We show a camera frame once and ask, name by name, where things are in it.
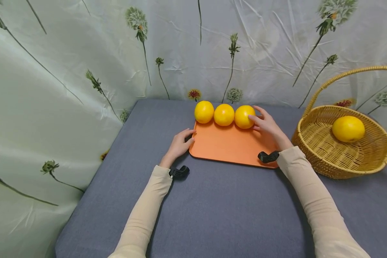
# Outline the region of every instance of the person's left hand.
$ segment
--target person's left hand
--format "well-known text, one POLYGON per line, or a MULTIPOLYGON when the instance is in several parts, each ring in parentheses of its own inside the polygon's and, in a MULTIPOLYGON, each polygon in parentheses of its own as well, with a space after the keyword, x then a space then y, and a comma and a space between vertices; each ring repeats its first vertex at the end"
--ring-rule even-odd
POLYGON ((170 168, 172 163, 184 154, 189 147, 194 143, 195 139, 191 138, 187 142, 185 142, 185 138, 188 137, 189 135, 193 134, 196 132, 196 130, 190 130, 185 129, 182 132, 178 133, 177 135, 174 136, 172 143, 170 144, 169 150, 167 151, 166 155, 162 158, 161 163, 159 166, 163 168, 170 168))

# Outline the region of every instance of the gray table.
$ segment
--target gray table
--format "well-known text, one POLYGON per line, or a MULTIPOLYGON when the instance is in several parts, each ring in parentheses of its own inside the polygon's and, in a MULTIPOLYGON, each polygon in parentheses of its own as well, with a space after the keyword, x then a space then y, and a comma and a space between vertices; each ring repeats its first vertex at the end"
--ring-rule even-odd
MULTIPOLYGON (((58 258, 107 257, 172 137, 193 127, 195 102, 140 100, 56 244, 58 258)), ((264 108, 291 137, 302 110, 264 108)), ((281 171, 181 157, 191 173, 166 196, 151 258, 314 257, 310 226, 281 171)), ((357 242, 387 257, 387 168, 350 180, 321 177, 357 242)))

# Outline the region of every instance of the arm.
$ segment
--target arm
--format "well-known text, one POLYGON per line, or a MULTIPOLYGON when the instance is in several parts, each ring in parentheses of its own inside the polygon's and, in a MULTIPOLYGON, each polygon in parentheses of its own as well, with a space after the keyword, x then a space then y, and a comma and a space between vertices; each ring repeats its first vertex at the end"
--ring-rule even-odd
POLYGON ((186 129, 174 137, 167 154, 153 169, 145 190, 129 215, 118 245, 109 258, 145 258, 163 198, 172 184, 169 168, 194 142, 193 138, 185 142, 185 138, 194 132, 186 129))
POLYGON ((292 145, 265 110, 255 108, 261 112, 262 117, 252 118, 256 123, 254 129, 272 133, 281 150, 277 162, 294 187, 307 215, 314 237, 316 257, 370 258, 349 233, 330 193, 302 151, 292 145))

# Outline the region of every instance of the green stem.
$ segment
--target green stem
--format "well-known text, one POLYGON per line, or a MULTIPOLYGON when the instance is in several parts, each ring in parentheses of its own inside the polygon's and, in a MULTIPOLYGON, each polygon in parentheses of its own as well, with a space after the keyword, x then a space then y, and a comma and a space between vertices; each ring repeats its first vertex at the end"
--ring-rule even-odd
POLYGON ((228 82, 228 85, 226 86, 226 89, 225 89, 225 92, 224 92, 224 97, 222 98, 222 101, 221 101, 221 103, 224 103, 224 99, 225 99, 226 90, 228 90, 229 83, 231 82, 231 79, 232 79, 232 73, 234 72, 234 58, 235 58, 235 56, 233 56, 233 57, 232 57, 231 77, 229 77, 229 82, 228 82))
POLYGON ((160 65, 158 65, 158 69, 159 69, 159 77, 161 77, 162 84, 163 84, 163 86, 165 87, 165 90, 166 90, 166 95, 168 95, 168 100, 170 100, 169 93, 167 92, 166 86, 165 86, 165 84, 163 83, 163 80, 162 80, 160 65))
POLYGON ((301 74, 301 72, 302 72, 302 69, 304 68, 304 66, 305 66, 305 64, 307 63, 308 59, 310 59, 311 54, 314 52, 314 49, 318 46, 318 43, 320 43, 320 40, 321 40, 322 37, 323 37, 323 36, 320 36, 320 37, 318 38, 317 43, 315 43, 315 45, 314 45, 314 47, 311 49, 311 52, 310 52, 310 54, 308 55, 307 59, 306 59, 306 60, 304 61, 304 63, 302 64, 301 70, 300 70, 300 72, 298 73, 297 78, 296 78, 296 80, 294 81, 294 84, 292 85, 293 87, 294 87, 294 85, 296 84, 297 79, 299 78, 299 76, 300 76, 300 74, 301 74))
POLYGON ((315 81, 317 80, 318 76, 321 74, 321 72, 327 67, 327 65, 329 65, 329 63, 326 63, 326 65, 324 65, 324 67, 321 69, 321 71, 318 73, 318 75, 315 77, 314 81, 312 82, 312 85, 310 87, 310 89, 308 90, 308 93, 307 95, 305 96, 304 100, 302 101, 301 105, 298 107, 298 108, 301 108, 302 104, 304 104, 305 100, 307 100, 308 98, 308 95, 310 94, 310 91, 312 89, 312 87, 314 86, 315 84, 315 81))
POLYGON ((201 5, 198 0, 198 9, 199 9, 199 20, 200 20, 200 30, 199 30, 199 35, 200 35, 200 41, 199 41, 199 46, 202 44, 202 14, 201 14, 201 5))
POLYGON ((151 77, 150 77, 151 75, 149 74, 148 60, 146 59, 146 49, 145 49, 145 41, 144 40, 142 41, 142 44, 143 44, 143 52, 145 53, 146 69, 148 70, 149 84, 150 84, 150 86, 152 86, 151 77))
POLYGON ((386 87, 387 87, 387 85, 384 86, 382 89, 380 89, 378 92, 374 93, 371 97, 367 98, 367 100, 364 101, 358 108, 356 108, 356 110, 359 110, 359 109, 360 109, 360 108, 361 108, 368 100, 371 100, 372 97, 374 97, 377 93, 379 93, 379 92, 381 92, 382 90, 384 90, 386 87))
POLYGON ((105 93, 103 92, 103 90, 102 90, 102 94, 105 96, 107 102, 109 102, 109 105, 110 105, 110 107, 112 108, 112 111, 114 112, 115 116, 118 118, 118 120, 119 120, 120 122, 122 122, 122 121, 119 119, 118 115, 116 115, 116 112, 115 112, 115 110, 114 110, 114 107, 113 107, 112 104, 110 103, 109 98, 106 97, 106 95, 105 95, 105 93))
POLYGON ((85 3, 85 0, 82 0, 82 2, 83 2, 83 4, 85 5, 85 7, 86 7, 86 10, 87 10, 87 12, 89 13, 89 15, 91 16, 91 14, 90 14, 90 11, 89 11, 89 9, 87 8, 87 5, 86 5, 86 3, 85 3))
POLYGON ((380 105, 378 105, 375 109, 373 109, 372 111, 368 112, 367 115, 371 114, 371 112, 375 111, 376 109, 378 109, 380 107, 380 105))
POLYGON ((14 35, 9 31, 9 29, 8 28, 5 28, 5 30, 7 30, 7 32, 11 35, 11 37, 17 42, 17 44, 19 44, 19 46, 22 48, 22 49, 24 49, 24 51, 26 51, 41 67, 43 67, 44 68, 44 70, 46 70, 48 73, 50 73, 58 82, 60 82, 62 85, 63 85, 63 87, 68 91, 68 92, 70 92, 70 93, 72 93, 72 95, 74 95, 76 98, 77 98, 77 100, 79 100, 80 101, 80 103, 82 103, 83 104, 83 102, 79 99, 79 97, 77 97, 76 96, 76 94, 74 94, 73 92, 71 92, 69 89, 67 89, 67 87, 63 84, 63 82, 61 82, 56 76, 54 76, 54 74, 52 74, 49 70, 47 70, 47 68, 46 67, 44 67, 44 65, 42 65, 42 63, 40 63, 39 62, 39 60, 37 60, 35 57, 33 57, 33 55, 32 54, 30 54, 30 52, 28 52, 27 51, 27 49, 14 37, 14 35))
POLYGON ((12 190, 13 192, 16 192, 16 193, 18 193, 19 195, 22 195, 22 196, 24 196, 24 197, 27 197, 27 198, 30 198, 30 199, 33 199, 33 200, 36 200, 36 201, 39 201, 39 202, 42 202, 42 203, 45 203, 45 204, 50 204, 50 205, 53 205, 53 206, 58 206, 57 204, 53 204, 53 203, 48 202, 48 201, 43 201, 43 200, 38 199, 38 198, 36 198, 36 197, 33 197, 33 196, 31 196, 31 195, 27 195, 27 194, 25 194, 25 193, 22 193, 22 192, 20 192, 19 190, 17 190, 16 188, 11 187, 10 185, 6 184, 1 178, 0 178, 0 185, 3 185, 4 187, 9 188, 9 189, 12 190))
POLYGON ((30 9, 33 11, 34 16, 36 16, 36 19, 38 20, 38 22, 39 22, 40 26, 42 27, 44 33, 47 34, 46 30, 45 30, 44 27, 43 27, 42 22, 41 22, 40 19, 39 19, 38 14, 34 11, 33 6, 31 5, 30 1, 29 1, 29 0, 26 0, 26 2, 27 2, 28 5, 30 6, 30 9))
POLYGON ((76 187, 76 186, 69 185, 69 184, 66 184, 65 182, 59 181, 59 180, 54 176, 54 174, 53 174, 52 172, 49 172, 49 174, 50 174, 57 182, 62 183, 62 184, 65 184, 65 185, 68 185, 69 187, 73 187, 73 188, 79 190, 80 192, 85 193, 85 191, 83 191, 82 189, 80 189, 80 188, 78 188, 78 187, 76 187))

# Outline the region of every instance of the hand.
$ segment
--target hand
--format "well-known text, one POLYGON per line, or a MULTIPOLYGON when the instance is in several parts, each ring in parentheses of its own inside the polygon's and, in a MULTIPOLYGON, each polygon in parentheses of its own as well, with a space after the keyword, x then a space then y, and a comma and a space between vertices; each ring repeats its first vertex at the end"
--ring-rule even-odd
POLYGON ((162 158, 159 166, 163 168, 170 168, 174 161, 184 154, 189 147, 194 143, 195 139, 191 138, 185 142, 185 138, 196 132, 196 130, 185 129, 182 132, 174 136, 172 143, 170 144, 169 150, 166 155, 162 158))
POLYGON ((248 118, 254 122, 254 130, 265 130, 272 135, 278 135, 282 133, 280 127, 278 127, 272 116, 267 111, 265 111, 265 109, 262 109, 259 106, 253 106, 253 108, 261 113, 259 116, 248 116, 248 118))
POLYGON ((288 137, 285 135, 285 133, 281 130, 281 128, 277 125, 275 120, 267 111, 260 108, 259 106, 253 106, 253 108, 261 113, 260 116, 248 116, 248 118, 254 122, 254 130, 259 132, 264 130, 272 134, 274 140, 277 143, 279 151, 281 152, 283 150, 293 147, 291 141, 288 139, 288 137))

